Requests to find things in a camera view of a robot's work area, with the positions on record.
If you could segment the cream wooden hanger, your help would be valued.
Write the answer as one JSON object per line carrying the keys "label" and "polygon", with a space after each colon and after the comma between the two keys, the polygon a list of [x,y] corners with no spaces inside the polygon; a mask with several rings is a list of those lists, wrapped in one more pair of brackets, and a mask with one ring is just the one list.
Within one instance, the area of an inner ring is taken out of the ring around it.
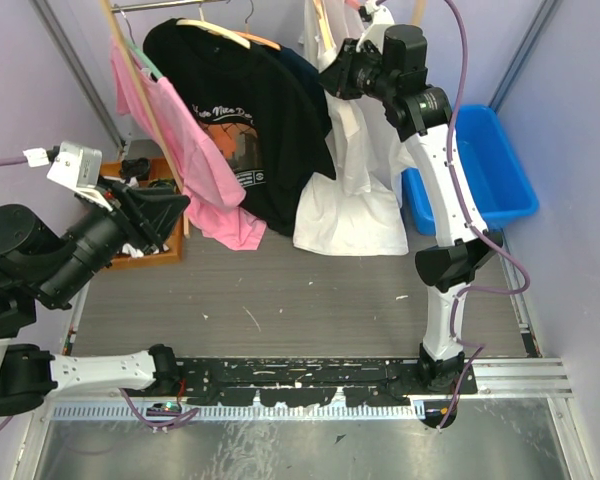
{"label": "cream wooden hanger", "polygon": [[324,2],[322,0],[312,0],[312,4],[316,13],[318,27],[322,41],[324,43],[324,48],[326,50],[330,50],[334,47],[334,40],[324,9]]}

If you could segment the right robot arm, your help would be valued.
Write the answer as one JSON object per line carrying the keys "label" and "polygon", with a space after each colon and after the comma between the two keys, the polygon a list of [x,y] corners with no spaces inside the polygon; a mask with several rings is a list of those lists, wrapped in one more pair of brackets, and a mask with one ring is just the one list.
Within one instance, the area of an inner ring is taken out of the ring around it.
{"label": "right robot arm", "polygon": [[341,100],[378,100],[418,169],[432,209],[436,246],[415,255],[427,287],[428,319],[419,347],[420,385],[439,394],[465,368],[461,325],[477,271],[502,244],[479,214],[464,174],[446,93],[427,82],[427,41],[412,25],[372,25],[347,38],[320,83]]}

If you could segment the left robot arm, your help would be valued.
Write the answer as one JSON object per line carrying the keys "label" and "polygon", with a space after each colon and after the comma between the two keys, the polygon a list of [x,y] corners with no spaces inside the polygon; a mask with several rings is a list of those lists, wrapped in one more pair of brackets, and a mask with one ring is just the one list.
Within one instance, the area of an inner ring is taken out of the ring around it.
{"label": "left robot arm", "polygon": [[75,297],[124,245],[162,250],[190,203],[169,187],[131,188],[105,178],[95,191],[101,198],[84,198],[84,216],[63,235],[25,205],[0,206],[0,417],[34,410],[61,392],[113,388],[168,396],[179,387],[175,354],[163,344],[78,358],[15,341],[40,308],[72,310]]}

